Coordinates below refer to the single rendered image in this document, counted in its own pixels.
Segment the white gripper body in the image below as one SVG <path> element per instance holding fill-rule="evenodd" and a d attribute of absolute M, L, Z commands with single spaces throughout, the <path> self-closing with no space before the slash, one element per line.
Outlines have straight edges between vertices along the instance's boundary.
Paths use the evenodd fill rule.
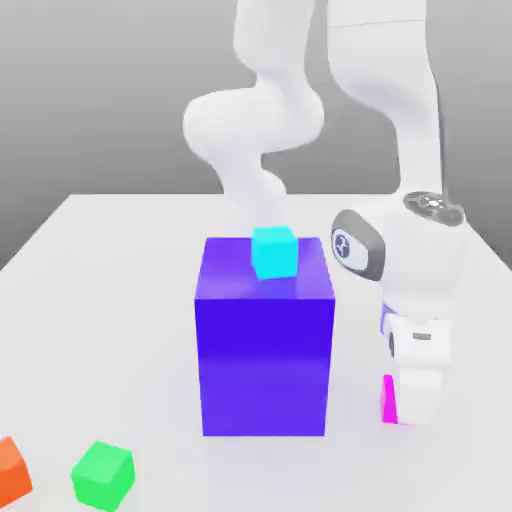
<path fill-rule="evenodd" d="M 452 355 L 451 331 L 451 320 L 413 322 L 397 314 L 386 316 L 386 338 L 391 356 L 400 366 L 448 366 Z"/>

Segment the small orange cube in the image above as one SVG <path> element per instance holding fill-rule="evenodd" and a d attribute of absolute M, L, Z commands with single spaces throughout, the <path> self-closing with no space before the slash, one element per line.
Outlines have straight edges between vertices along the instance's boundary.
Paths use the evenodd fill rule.
<path fill-rule="evenodd" d="M 0 510 L 33 490 L 27 464 L 11 436 L 0 439 Z"/>

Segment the small green cube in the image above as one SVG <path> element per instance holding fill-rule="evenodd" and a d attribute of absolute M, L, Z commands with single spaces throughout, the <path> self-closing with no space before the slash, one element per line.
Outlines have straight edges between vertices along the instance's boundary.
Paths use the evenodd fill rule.
<path fill-rule="evenodd" d="M 115 512 L 135 482 L 130 450 L 95 441 L 71 471 L 77 501 L 102 512 Z"/>

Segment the small magenta cube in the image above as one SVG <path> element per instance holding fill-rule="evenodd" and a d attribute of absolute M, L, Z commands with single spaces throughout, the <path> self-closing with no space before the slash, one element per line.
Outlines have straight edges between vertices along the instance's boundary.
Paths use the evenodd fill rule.
<path fill-rule="evenodd" d="M 382 377 L 380 392 L 381 421 L 386 424 L 415 425 L 413 388 L 404 379 L 391 374 Z"/>

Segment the small cyan cube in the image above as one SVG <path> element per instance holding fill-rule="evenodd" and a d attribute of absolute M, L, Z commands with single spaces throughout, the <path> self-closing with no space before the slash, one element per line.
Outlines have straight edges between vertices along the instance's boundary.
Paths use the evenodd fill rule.
<path fill-rule="evenodd" d="M 253 229 L 251 263 L 260 280 L 295 277 L 298 256 L 298 239 L 288 226 Z"/>

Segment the large purple box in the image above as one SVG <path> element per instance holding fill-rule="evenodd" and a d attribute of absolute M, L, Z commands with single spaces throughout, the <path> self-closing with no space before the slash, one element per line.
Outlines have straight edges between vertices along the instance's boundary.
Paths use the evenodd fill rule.
<path fill-rule="evenodd" d="M 321 436 L 335 316 L 322 244 L 302 238 L 298 273 L 261 280 L 247 238 L 206 240 L 195 325 L 206 436 Z"/>

